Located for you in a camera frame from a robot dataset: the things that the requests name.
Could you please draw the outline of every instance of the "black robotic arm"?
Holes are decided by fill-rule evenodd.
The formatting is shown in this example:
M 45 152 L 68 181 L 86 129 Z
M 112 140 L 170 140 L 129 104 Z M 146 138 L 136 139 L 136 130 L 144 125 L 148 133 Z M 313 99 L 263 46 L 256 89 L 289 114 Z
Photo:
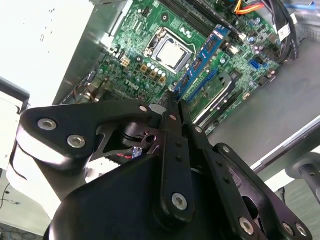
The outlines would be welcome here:
M 212 147 L 192 124 L 187 103 L 175 99 L 166 92 L 151 108 L 125 100 L 22 114 L 19 149 L 47 180 L 54 175 L 62 189 L 77 186 L 63 198 L 44 239 L 311 240 L 231 147 Z M 115 170 L 75 183 L 89 162 L 132 149 L 133 159 Z M 14 161 L 11 167 L 20 174 Z

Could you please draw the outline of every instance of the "green circuit board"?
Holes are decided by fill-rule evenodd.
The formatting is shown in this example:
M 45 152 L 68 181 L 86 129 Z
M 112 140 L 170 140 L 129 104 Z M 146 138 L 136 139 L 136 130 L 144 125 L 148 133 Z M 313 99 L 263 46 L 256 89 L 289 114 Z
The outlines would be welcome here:
M 219 73 L 237 73 L 239 78 L 236 87 L 230 93 L 230 96 L 234 94 L 236 96 L 233 96 L 232 104 L 216 119 L 221 122 L 245 101 L 252 91 L 262 85 L 259 81 L 263 76 L 279 67 L 268 58 L 264 58 L 264 63 L 259 68 L 250 64 L 259 51 L 257 46 L 274 44 L 277 36 L 273 28 L 255 12 L 238 17 L 229 14 L 223 5 L 213 3 L 212 7 L 234 23 L 248 38 L 254 38 L 254 44 L 252 44 L 247 39 L 228 37 L 226 42 L 234 46 L 238 52 L 233 54 L 219 49 L 184 96 L 187 99 L 212 70 L 217 70 L 215 77 L 207 82 L 189 102 L 191 117 L 195 119 L 224 89 Z M 160 29 L 165 29 L 174 36 L 188 48 L 191 54 L 186 65 L 178 72 L 164 67 L 157 59 L 146 54 L 146 49 L 150 47 Z M 157 103 L 166 90 L 174 89 L 206 39 L 158 0 L 134 0 L 116 33 L 112 47 L 108 49 L 99 74 L 92 83 L 99 85 L 100 82 L 105 82 L 105 89 L 114 99 L 139 99 L 147 104 Z M 219 108 L 213 109 L 208 118 L 213 117 L 218 110 Z M 211 133 L 216 126 L 214 124 L 210 126 L 206 133 Z

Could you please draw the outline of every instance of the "wire bundle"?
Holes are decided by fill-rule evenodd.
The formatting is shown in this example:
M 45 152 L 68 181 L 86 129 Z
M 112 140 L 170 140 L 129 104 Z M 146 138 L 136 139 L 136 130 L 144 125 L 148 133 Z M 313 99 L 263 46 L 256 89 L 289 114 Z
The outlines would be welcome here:
M 263 8 L 265 5 L 261 2 L 254 2 L 241 9 L 242 0 L 239 0 L 236 4 L 234 12 L 238 15 L 244 15 Z
M 296 60 L 299 58 L 296 28 L 288 10 L 280 0 L 258 0 L 243 9 L 241 9 L 241 3 L 242 0 L 238 0 L 234 9 L 234 12 L 238 15 L 248 14 L 266 7 L 266 9 L 272 14 L 273 23 L 278 31 L 288 25 L 290 33 L 282 40 L 280 52 L 272 60 L 281 64 L 289 59 Z

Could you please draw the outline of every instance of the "sata port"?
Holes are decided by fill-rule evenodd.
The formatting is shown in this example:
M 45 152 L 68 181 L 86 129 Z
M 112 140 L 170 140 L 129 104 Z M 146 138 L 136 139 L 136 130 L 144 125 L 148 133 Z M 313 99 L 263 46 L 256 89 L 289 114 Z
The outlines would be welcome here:
M 260 64 L 256 60 L 251 60 L 249 63 L 255 69 L 259 69 L 260 68 Z

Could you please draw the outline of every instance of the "screw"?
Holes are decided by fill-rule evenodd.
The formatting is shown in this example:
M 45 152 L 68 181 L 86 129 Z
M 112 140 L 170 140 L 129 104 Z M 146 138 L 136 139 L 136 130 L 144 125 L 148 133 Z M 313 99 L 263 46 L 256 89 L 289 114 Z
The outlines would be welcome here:
M 227 146 L 223 146 L 222 149 L 226 152 L 226 153 L 230 153 L 230 149 Z
M 290 234 L 290 236 L 294 236 L 295 235 L 295 233 L 292 230 L 292 228 L 286 222 L 284 222 L 282 225 L 283 225 L 284 229 L 288 232 L 288 234 Z
M 177 118 L 175 117 L 175 116 L 173 116 L 173 115 L 170 115 L 170 118 L 172 119 L 172 120 L 177 120 Z
M 143 112 L 148 112 L 148 109 L 144 106 L 140 106 L 140 110 L 143 111 Z
M 220 63 L 221 63 L 221 64 L 225 64 L 225 63 L 226 63 L 226 59 L 225 59 L 225 58 L 221 58 L 221 59 L 220 59 Z
M 198 132 L 198 133 L 202 133 L 202 129 L 198 126 L 195 127 L 195 130 Z
M 239 223 L 241 228 L 250 236 L 252 236 L 255 233 L 255 229 L 252 226 L 251 222 L 249 222 L 249 220 L 245 217 L 240 217 Z
M 42 130 L 52 131 L 57 128 L 57 124 L 55 121 L 51 119 L 43 118 L 38 121 L 38 127 L 41 128 Z
M 260 22 L 261 22 L 261 19 L 260 19 L 259 17 L 257 17 L 257 18 L 254 20 L 254 23 L 255 23 L 256 25 L 260 24 Z
M 79 135 L 71 135 L 66 141 L 71 147 L 75 149 L 81 149 L 86 145 L 86 140 Z
M 301 233 L 302 236 L 306 237 L 308 235 L 306 230 L 299 223 L 297 223 L 295 226 L 298 229 L 299 233 Z
M 188 207 L 188 202 L 185 196 L 177 192 L 172 195 L 172 203 L 177 209 L 181 211 L 186 210 Z

